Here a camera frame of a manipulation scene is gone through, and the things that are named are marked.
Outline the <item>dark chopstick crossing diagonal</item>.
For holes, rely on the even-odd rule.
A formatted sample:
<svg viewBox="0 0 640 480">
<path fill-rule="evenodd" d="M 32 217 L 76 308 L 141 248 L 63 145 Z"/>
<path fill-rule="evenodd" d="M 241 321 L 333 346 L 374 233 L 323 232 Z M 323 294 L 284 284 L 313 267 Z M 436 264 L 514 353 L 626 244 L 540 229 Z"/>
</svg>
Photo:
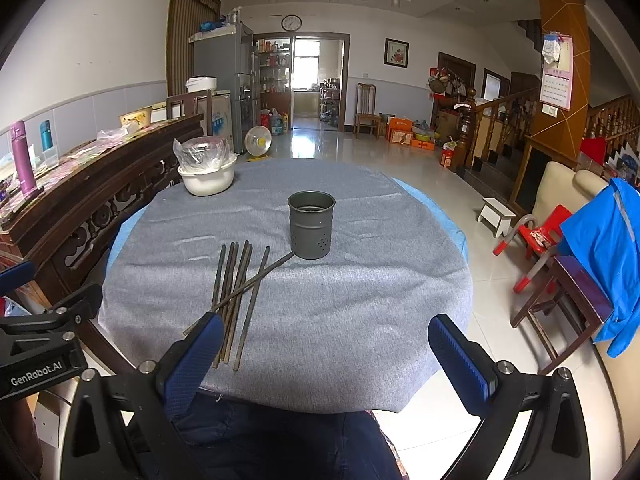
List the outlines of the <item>dark chopstick crossing diagonal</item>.
<svg viewBox="0 0 640 480">
<path fill-rule="evenodd" d="M 222 270 L 224 270 L 226 268 L 226 264 L 227 264 L 228 257 L 229 257 L 229 249 L 230 249 L 230 247 L 227 247 L 226 261 L 224 262 L 224 268 Z M 233 290 L 233 286 L 234 286 L 234 283 L 235 283 L 236 274 L 238 273 L 242 251 L 243 251 L 243 247 L 240 247 L 240 244 L 239 244 L 238 255 L 236 256 L 236 263 L 235 263 L 235 267 L 234 267 L 232 291 L 230 292 L 230 294 L 226 298 L 224 298 L 220 302 L 220 293 L 221 293 L 221 289 L 222 289 L 222 283 L 224 282 L 224 275 L 223 275 L 222 276 L 222 280 L 221 280 L 221 284 L 220 284 L 220 291 L 219 291 L 219 296 L 218 296 L 218 299 L 217 299 L 217 304 L 214 307 L 214 310 L 212 310 L 212 300 L 210 300 L 210 307 L 205 311 L 206 314 L 217 312 L 217 310 L 220 308 L 220 306 L 222 304 L 224 304 L 224 303 L 228 304 L 230 299 L 238 293 L 238 292 L 235 292 Z M 289 252 L 288 254 L 286 254 L 283 257 L 281 257 L 280 259 L 278 259 L 276 262 L 271 263 L 269 266 L 266 266 L 266 270 L 264 272 L 259 273 L 259 274 L 257 272 L 252 278 L 246 278 L 245 283 L 240 287 L 240 291 L 244 294 L 244 292 L 246 292 L 247 289 L 250 289 L 250 288 L 253 287 L 253 285 L 256 283 L 258 278 L 262 278 L 262 280 L 263 280 L 270 272 L 272 272 L 273 270 L 276 270 L 279 266 L 282 266 L 282 264 L 285 264 L 288 260 L 290 260 L 293 257 L 294 257 L 294 254 L 292 252 Z"/>
</svg>

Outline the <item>dark metal utensil holder cup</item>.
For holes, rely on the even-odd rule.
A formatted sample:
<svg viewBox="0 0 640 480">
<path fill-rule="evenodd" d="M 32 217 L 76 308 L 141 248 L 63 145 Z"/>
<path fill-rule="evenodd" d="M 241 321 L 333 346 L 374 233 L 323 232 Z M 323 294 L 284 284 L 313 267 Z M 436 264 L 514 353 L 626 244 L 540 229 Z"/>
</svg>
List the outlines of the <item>dark metal utensil holder cup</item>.
<svg viewBox="0 0 640 480">
<path fill-rule="evenodd" d="M 298 258 L 317 260 L 331 249 L 335 198 L 320 191 L 300 191 L 288 198 L 291 250 Z"/>
</svg>

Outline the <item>carved dark wood sideboard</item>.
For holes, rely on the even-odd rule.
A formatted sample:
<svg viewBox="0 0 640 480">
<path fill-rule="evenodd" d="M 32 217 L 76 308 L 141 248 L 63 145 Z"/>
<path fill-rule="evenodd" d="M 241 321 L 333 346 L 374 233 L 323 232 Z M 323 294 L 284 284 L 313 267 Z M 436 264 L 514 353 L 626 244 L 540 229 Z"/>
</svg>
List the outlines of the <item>carved dark wood sideboard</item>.
<svg viewBox="0 0 640 480">
<path fill-rule="evenodd" d="M 52 171 L 61 180 L 43 184 L 25 202 L 1 208 L 1 267 L 25 260 L 35 278 L 12 296 L 25 307 L 51 307 L 78 289 L 111 246 L 117 231 L 164 188 L 180 181 L 172 142 L 203 133 L 201 117 L 168 119 L 130 140 L 76 162 L 65 156 Z"/>
</svg>

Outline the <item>purple thermos bottle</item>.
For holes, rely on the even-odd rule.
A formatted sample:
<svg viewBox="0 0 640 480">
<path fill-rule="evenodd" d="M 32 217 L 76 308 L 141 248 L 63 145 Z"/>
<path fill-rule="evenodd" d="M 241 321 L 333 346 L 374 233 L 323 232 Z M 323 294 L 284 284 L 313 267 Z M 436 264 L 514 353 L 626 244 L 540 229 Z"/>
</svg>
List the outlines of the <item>purple thermos bottle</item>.
<svg viewBox="0 0 640 480">
<path fill-rule="evenodd" d="M 28 200 L 39 193 L 26 138 L 26 127 L 22 120 L 14 122 L 11 126 L 11 145 L 14 165 L 23 196 Z"/>
</svg>

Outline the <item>red plastic child chair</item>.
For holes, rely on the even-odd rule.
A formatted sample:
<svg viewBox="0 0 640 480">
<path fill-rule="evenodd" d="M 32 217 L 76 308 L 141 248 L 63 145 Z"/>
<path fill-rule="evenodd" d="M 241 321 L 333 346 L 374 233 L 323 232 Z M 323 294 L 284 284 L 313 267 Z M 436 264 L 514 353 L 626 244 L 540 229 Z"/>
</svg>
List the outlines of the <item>red plastic child chair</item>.
<svg viewBox="0 0 640 480">
<path fill-rule="evenodd" d="M 523 216 L 506 237 L 497 244 L 492 253 L 500 255 L 514 237 L 521 237 L 525 244 L 527 259 L 536 257 L 537 260 L 529 271 L 514 285 L 513 291 L 519 294 L 533 281 L 534 277 L 546 266 L 548 261 L 558 253 L 560 241 L 563 239 L 561 224 L 572 213 L 563 205 L 556 206 L 549 217 L 536 226 L 533 214 Z"/>
</svg>

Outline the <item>teal thermos bottle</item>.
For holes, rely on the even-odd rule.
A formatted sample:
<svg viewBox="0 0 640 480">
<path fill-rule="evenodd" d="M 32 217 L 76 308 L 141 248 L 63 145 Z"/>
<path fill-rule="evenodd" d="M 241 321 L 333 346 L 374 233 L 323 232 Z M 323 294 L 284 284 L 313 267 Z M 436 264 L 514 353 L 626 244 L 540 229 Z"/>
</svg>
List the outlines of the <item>teal thermos bottle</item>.
<svg viewBox="0 0 640 480">
<path fill-rule="evenodd" d="M 51 123 L 46 119 L 39 125 L 42 150 L 45 152 L 53 148 Z"/>
</svg>

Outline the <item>white step stool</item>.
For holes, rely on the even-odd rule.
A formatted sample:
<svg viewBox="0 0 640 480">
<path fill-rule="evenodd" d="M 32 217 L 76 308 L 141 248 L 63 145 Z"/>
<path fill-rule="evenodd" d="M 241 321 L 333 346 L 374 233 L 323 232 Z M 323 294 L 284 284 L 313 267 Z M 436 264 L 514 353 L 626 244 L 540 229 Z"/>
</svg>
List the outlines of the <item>white step stool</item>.
<svg viewBox="0 0 640 480">
<path fill-rule="evenodd" d="M 515 217 L 516 213 L 496 198 L 484 197 L 483 207 L 480 208 L 476 221 L 487 223 L 494 230 L 494 237 L 500 238 L 509 233 Z"/>
</svg>

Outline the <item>grey felt table cloth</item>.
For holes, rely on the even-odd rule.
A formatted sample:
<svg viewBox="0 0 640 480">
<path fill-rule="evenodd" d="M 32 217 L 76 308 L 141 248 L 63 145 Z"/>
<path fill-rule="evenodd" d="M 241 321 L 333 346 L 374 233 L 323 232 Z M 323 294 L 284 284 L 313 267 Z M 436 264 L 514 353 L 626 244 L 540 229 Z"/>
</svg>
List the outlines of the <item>grey felt table cloth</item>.
<svg viewBox="0 0 640 480">
<path fill-rule="evenodd" d="M 107 270 L 100 325 L 129 361 L 160 358 L 210 307 L 223 244 L 248 240 L 252 268 L 267 246 L 270 263 L 292 252 L 288 198 L 300 191 L 335 198 L 331 249 L 264 278 L 239 370 L 232 359 L 203 385 L 292 411 L 398 412 L 437 370 L 428 322 L 467 326 L 473 281 L 427 206 L 366 167 L 243 162 L 220 194 L 159 192 Z"/>
</svg>

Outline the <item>blue jacket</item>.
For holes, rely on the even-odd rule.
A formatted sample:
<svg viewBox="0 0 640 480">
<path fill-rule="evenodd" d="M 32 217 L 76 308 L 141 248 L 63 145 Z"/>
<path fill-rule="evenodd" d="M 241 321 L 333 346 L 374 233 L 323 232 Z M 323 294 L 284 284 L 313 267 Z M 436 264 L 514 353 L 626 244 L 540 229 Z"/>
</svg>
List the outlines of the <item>blue jacket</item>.
<svg viewBox="0 0 640 480">
<path fill-rule="evenodd" d="M 612 304 L 596 341 L 617 358 L 639 327 L 639 191 L 621 178 L 561 223 L 559 253 L 571 255 Z"/>
</svg>

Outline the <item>white bowl with plastic bag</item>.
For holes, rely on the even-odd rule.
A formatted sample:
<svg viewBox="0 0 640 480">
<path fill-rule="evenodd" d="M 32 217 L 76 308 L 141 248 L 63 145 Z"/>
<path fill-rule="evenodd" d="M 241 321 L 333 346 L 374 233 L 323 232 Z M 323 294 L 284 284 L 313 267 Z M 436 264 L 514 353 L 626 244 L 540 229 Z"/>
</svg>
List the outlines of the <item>white bowl with plastic bag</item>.
<svg viewBox="0 0 640 480">
<path fill-rule="evenodd" d="M 194 196 L 212 196 L 230 188 L 238 157 L 229 141 L 221 136 L 198 136 L 172 142 L 178 160 L 178 174 L 186 190 Z"/>
</svg>

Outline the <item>cream sofa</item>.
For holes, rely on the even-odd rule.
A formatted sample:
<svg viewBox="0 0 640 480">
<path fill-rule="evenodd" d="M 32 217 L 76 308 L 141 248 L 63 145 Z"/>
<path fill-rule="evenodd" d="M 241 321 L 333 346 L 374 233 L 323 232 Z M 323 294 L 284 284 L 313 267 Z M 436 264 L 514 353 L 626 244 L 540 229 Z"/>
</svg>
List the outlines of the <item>cream sofa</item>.
<svg viewBox="0 0 640 480">
<path fill-rule="evenodd" d="M 574 171 L 559 162 L 548 162 L 538 185 L 532 214 L 537 221 L 544 221 L 558 205 L 574 214 L 607 186 L 608 181 L 589 170 Z"/>
</svg>

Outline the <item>small white fan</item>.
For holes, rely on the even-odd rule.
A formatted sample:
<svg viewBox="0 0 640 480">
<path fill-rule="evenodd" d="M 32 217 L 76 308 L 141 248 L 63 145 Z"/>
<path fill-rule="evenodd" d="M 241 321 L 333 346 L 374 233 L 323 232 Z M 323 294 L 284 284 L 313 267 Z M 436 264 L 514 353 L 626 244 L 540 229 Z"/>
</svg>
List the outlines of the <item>small white fan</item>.
<svg viewBox="0 0 640 480">
<path fill-rule="evenodd" d="M 244 138 L 247 159 L 251 162 L 269 157 L 272 143 L 270 130 L 264 126 L 255 126 L 247 131 Z"/>
</svg>

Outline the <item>white chest freezer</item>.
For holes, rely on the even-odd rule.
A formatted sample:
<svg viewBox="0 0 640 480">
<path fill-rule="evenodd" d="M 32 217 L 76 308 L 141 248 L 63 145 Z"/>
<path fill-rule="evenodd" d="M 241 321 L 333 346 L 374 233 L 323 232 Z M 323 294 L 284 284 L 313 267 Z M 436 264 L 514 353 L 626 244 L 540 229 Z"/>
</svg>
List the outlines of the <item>white chest freezer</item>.
<svg viewBox="0 0 640 480">
<path fill-rule="evenodd" d="M 201 125 L 206 136 L 216 136 L 233 145 L 232 99 L 229 90 L 204 90 L 196 100 L 203 115 Z"/>
</svg>

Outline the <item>orange cardboard box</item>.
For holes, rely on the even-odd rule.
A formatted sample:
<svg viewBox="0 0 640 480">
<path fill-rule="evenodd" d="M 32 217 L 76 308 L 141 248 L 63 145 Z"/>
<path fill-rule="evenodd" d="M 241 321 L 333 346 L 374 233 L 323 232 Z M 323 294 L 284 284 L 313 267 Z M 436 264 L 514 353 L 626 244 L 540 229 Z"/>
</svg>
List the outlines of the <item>orange cardboard box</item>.
<svg viewBox="0 0 640 480">
<path fill-rule="evenodd" d="M 410 119 L 392 117 L 387 124 L 387 140 L 393 144 L 410 145 L 413 139 L 412 128 Z"/>
</svg>

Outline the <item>grey refrigerator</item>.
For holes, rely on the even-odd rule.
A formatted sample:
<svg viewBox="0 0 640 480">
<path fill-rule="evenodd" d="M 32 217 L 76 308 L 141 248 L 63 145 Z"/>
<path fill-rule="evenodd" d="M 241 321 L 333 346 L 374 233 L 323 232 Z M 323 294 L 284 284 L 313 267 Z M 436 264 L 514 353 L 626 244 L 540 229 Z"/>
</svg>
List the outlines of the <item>grey refrigerator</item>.
<svg viewBox="0 0 640 480">
<path fill-rule="evenodd" d="M 217 79 L 219 90 L 230 91 L 232 144 L 245 152 L 245 136 L 258 123 L 258 93 L 253 31 L 242 22 L 197 32 L 193 44 L 193 75 Z"/>
</svg>

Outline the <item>framed flower picture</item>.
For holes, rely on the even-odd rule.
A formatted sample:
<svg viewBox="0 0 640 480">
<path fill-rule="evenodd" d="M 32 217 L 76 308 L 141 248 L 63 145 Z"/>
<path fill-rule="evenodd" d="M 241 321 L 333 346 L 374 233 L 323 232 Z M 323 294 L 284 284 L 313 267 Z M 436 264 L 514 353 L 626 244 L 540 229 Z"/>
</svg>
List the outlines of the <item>framed flower picture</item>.
<svg viewBox="0 0 640 480">
<path fill-rule="evenodd" d="M 409 57 L 408 42 L 392 38 L 385 39 L 384 64 L 394 67 L 407 68 Z"/>
</svg>

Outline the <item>wooden chair by wall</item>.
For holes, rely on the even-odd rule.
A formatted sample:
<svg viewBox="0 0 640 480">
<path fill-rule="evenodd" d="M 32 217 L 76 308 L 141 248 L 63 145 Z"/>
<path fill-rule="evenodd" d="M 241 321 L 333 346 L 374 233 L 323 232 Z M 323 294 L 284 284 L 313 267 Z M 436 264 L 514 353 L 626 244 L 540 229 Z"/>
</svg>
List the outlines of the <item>wooden chair by wall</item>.
<svg viewBox="0 0 640 480">
<path fill-rule="evenodd" d="M 375 138 L 378 137 L 381 128 L 381 116 L 375 111 L 376 87 L 374 84 L 360 82 L 356 87 L 355 102 L 355 136 L 360 135 L 362 127 L 368 127 L 369 132 Z"/>
</svg>

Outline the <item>wall calendar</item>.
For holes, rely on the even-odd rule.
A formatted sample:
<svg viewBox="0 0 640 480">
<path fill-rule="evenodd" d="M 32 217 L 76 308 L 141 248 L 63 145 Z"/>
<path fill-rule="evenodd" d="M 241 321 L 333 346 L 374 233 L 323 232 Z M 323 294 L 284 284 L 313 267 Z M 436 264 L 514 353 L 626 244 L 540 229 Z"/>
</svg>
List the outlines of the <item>wall calendar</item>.
<svg viewBox="0 0 640 480">
<path fill-rule="evenodd" d="M 542 43 L 542 73 L 539 101 L 569 110 L 573 92 L 573 38 L 552 32 Z"/>
</svg>

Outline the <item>round wall clock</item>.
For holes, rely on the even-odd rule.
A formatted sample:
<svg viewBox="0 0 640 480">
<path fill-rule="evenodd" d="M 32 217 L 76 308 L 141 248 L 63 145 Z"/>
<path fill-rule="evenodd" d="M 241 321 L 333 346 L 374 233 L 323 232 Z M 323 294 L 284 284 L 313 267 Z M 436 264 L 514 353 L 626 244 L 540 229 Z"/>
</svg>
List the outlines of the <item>round wall clock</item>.
<svg viewBox="0 0 640 480">
<path fill-rule="evenodd" d="M 286 14 L 281 20 L 281 27 L 285 32 L 297 32 L 303 25 L 303 20 L 297 14 Z"/>
</svg>

